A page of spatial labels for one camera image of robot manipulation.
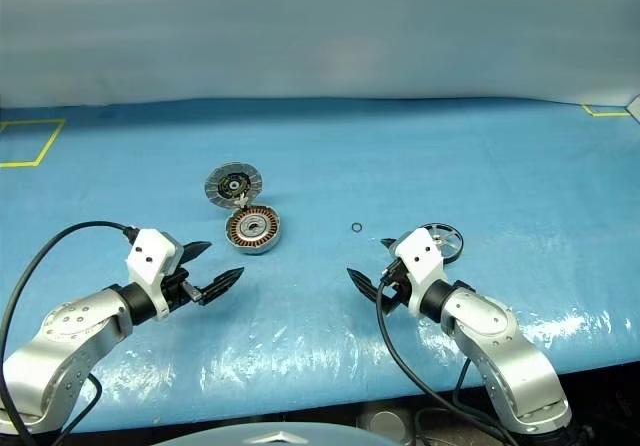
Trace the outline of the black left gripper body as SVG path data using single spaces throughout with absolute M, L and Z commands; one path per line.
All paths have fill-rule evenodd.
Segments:
M 189 302 L 198 302 L 201 296 L 200 290 L 187 281 L 189 272 L 184 268 L 185 264 L 181 257 L 175 271 L 161 282 L 161 292 L 170 312 Z

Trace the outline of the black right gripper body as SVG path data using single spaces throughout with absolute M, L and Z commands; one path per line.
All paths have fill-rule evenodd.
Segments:
M 394 310 L 399 305 L 407 306 L 412 294 L 412 285 L 408 279 L 408 270 L 401 258 L 396 258 L 383 271 L 380 289 L 390 287 L 393 290 L 391 297 L 382 295 L 382 309 Z

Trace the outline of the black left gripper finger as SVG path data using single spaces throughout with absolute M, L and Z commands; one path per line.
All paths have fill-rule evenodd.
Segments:
M 242 276 L 243 267 L 225 271 L 217 276 L 208 286 L 200 289 L 199 304 L 205 306 L 227 292 Z
M 183 246 L 182 262 L 187 263 L 206 251 L 212 245 L 209 241 L 194 241 Z

